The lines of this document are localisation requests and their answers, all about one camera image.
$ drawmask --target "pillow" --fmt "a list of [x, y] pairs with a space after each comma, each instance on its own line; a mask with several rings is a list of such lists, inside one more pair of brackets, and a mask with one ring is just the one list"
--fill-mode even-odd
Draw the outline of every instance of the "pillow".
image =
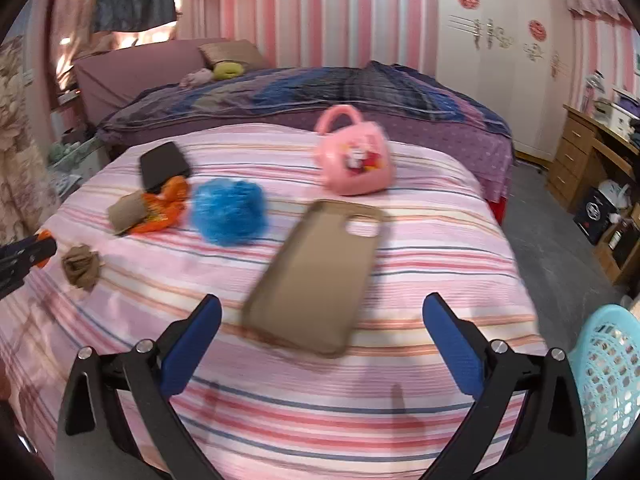
[[220, 61], [240, 63], [246, 70], [260, 70], [270, 67], [269, 62], [262, 57], [251, 41], [206, 43], [199, 46], [199, 49], [212, 67], [215, 67]]

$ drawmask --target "blue blanket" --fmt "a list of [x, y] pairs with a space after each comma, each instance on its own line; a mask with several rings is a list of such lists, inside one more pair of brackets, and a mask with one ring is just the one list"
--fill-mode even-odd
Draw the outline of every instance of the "blue blanket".
[[248, 72], [238, 78], [183, 89], [147, 90], [100, 124], [105, 131], [160, 126], [202, 118], [247, 119], [291, 111], [353, 104], [425, 121], [466, 123], [511, 138], [507, 123], [464, 94], [411, 68], [375, 61], [359, 68], [285, 68]]

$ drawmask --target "black phone case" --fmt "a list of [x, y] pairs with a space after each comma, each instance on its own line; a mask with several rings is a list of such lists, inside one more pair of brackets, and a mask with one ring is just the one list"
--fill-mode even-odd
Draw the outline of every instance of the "black phone case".
[[142, 185], [148, 193], [159, 194], [173, 176], [191, 176], [191, 167], [174, 142], [166, 142], [140, 156]]

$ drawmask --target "brown phone case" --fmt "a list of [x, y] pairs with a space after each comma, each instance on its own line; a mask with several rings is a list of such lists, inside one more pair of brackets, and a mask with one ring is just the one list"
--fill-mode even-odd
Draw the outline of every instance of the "brown phone case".
[[[352, 218], [378, 223], [375, 236], [347, 231]], [[246, 328], [325, 356], [344, 353], [375, 263], [386, 214], [375, 207], [314, 202], [242, 308]]]

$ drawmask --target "pink bag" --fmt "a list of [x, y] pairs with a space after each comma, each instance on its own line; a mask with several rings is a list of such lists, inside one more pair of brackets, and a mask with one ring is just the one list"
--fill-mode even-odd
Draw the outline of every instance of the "pink bag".
[[351, 105], [336, 105], [318, 119], [316, 132], [325, 136], [342, 114], [348, 115], [353, 124], [321, 139], [316, 147], [322, 185], [343, 196], [386, 189], [394, 180], [394, 167], [388, 140], [379, 124], [364, 122]]

